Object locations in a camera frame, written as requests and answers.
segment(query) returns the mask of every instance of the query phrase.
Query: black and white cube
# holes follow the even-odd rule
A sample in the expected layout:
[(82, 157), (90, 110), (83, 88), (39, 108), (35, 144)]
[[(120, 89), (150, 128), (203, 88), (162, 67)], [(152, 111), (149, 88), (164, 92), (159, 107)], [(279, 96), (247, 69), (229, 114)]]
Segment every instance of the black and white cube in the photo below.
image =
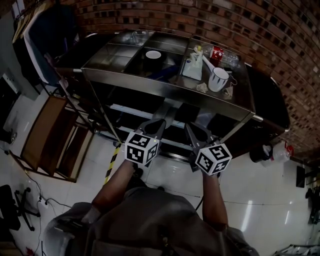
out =
[(195, 164), (206, 174), (214, 175), (224, 171), (232, 155), (225, 144), (214, 145), (200, 149)]
[(125, 141), (124, 158), (146, 165), (157, 156), (159, 142), (158, 139), (131, 131)]

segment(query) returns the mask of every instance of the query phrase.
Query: black bucket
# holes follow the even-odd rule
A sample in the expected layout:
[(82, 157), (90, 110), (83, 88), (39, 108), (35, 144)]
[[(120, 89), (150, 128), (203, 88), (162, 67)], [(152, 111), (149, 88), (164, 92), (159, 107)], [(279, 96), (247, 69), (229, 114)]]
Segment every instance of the black bucket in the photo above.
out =
[(266, 160), (269, 160), (273, 156), (274, 147), (270, 143), (265, 144), (265, 146), (271, 147), (271, 151), (269, 152), (269, 154), (265, 153), (262, 145), (259, 147), (256, 147), (255, 149), (250, 151), (249, 155), (250, 155), (252, 162), (258, 163), (262, 160), (266, 161)]

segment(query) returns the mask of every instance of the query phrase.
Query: white garment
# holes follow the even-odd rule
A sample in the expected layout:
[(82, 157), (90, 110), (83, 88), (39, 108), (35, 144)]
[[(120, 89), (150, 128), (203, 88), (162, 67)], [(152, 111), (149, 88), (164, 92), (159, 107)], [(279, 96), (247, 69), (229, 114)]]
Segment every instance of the white garment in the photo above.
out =
[(31, 40), (30, 40), (30, 36), (29, 36), (29, 30), (32, 27), (33, 23), (37, 20), (37, 17), (39, 16), (39, 14), (42, 13), (42, 11), (38, 11), (31, 19), (31, 21), (29, 22), (29, 24), (26, 26), (24, 32), (23, 32), (23, 38), (24, 38), (24, 42), (25, 42), (25, 46), (26, 49), (28, 50), (28, 53), (30, 55), (30, 59), (34, 65), (34, 68), (36, 70), (36, 72), (38, 73), (39, 77), (41, 78), (41, 80), (43, 82), (45, 82), (46, 84), (48, 84), (48, 81), (45, 79), (44, 74), (42, 73), (39, 64), (37, 62), (37, 59), (35, 57), (35, 53), (31, 47)]

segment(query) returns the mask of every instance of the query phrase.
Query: stainless steel countertop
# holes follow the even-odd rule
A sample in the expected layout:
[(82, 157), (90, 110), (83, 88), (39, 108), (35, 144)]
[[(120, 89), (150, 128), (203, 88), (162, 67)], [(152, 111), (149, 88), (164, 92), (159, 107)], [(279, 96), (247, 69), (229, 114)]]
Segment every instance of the stainless steel countertop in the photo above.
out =
[[(242, 121), (255, 113), (255, 105), (245, 64), (239, 61), (232, 75), (237, 80), (233, 96), (222, 91), (206, 93), (197, 91), (198, 84), (208, 85), (210, 70), (203, 62), (202, 81), (183, 76), (186, 58), (196, 45), (203, 47), (212, 44), (173, 34), (149, 31), (141, 38), (133, 38), (133, 31), (124, 31), (99, 50), (81, 69), (89, 81), (128, 88), (177, 100), (215, 113)], [(132, 73), (132, 65), (142, 62), (139, 59), (145, 49), (156, 49), (167, 53), (166, 63), (180, 61), (180, 70), (170, 82), (146, 77), (145, 72)]]

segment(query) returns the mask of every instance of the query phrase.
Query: office chair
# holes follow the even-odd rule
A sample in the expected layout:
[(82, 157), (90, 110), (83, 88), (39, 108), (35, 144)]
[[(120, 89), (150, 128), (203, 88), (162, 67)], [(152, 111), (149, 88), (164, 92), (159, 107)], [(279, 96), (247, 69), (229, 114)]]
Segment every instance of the office chair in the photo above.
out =
[(12, 191), (9, 185), (0, 186), (0, 210), (3, 215), (3, 219), (5, 220), (9, 229), (19, 230), (20, 229), (20, 221), (19, 216), (22, 216), (28, 228), (31, 231), (35, 231), (35, 228), (30, 225), (26, 214), (30, 214), (36, 217), (40, 217), (40, 213), (34, 213), (25, 207), (27, 193), (31, 192), (31, 189), (27, 187), (23, 194), (21, 201), (18, 198), (20, 192), (16, 190), (14, 192), (15, 200), (18, 206), (15, 204), (15, 200), (12, 197)]

